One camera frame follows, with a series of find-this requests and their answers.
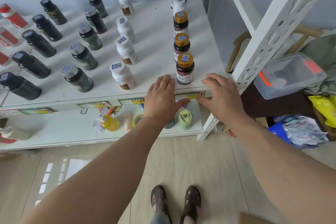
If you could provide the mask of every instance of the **tile floor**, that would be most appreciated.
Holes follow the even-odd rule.
[[[35,155],[0,159],[1,223],[18,223],[47,193],[111,144],[46,148]],[[305,152],[336,169],[336,142]],[[119,224],[150,223],[149,195],[157,184],[166,188],[173,223],[179,222],[190,184],[197,184],[202,195],[198,223],[237,223],[239,213],[289,223],[264,194],[239,139],[228,134],[213,134],[202,142],[195,136],[158,139]]]

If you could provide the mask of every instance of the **foot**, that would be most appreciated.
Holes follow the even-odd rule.
[[[201,194],[199,190],[191,185],[187,189],[187,192],[185,193],[184,197],[184,210],[183,215],[180,220],[180,224],[183,224],[184,219],[187,217],[188,219],[193,219],[193,221],[196,223],[198,213],[201,209]]]
[[[170,224],[172,224],[168,211],[167,195],[165,189],[161,185],[156,185],[153,188],[150,201],[155,214],[164,213],[168,216]]]

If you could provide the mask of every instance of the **lower shelf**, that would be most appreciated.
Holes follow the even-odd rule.
[[[175,116],[175,125],[163,129],[159,137],[179,137],[197,135],[202,132],[201,111],[198,102],[192,99],[187,109],[193,116],[192,127],[182,129]],[[124,114],[131,112],[132,118],[143,113],[138,105],[123,105],[116,118],[120,128],[115,132],[98,132],[93,127],[95,118],[99,115],[97,109],[88,109],[86,114],[80,111],[57,112],[54,114],[32,114],[10,116],[7,126],[15,126],[32,132],[27,141],[17,141],[12,144],[0,144],[0,151],[35,149],[54,146],[69,146],[76,144],[91,144],[117,141],[126,134],[124,129]]]

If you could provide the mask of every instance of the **gold bottle cap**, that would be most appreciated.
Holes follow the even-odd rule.
[[[175,21],[177,23],[184,23],[188,20],[188,14],[185,11],[180,11],[175,14]]]
[[[180,67],[190,67],[194,62],[194,57],[188,53],[181,53],[178,57],[177,57],[177,63]]]
[[[189,43],[189,35],[187,33],[178,33],[175,35],[175,44],[177,46],[186,46]]]

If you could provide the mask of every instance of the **forearm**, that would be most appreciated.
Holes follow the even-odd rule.
[[[164,124],[144,118],[40,202],[22,224],[117,223]]]
[[[263,190],[293,223],[333,223],[336,172],[248,116],[229,125],[240,138]]]

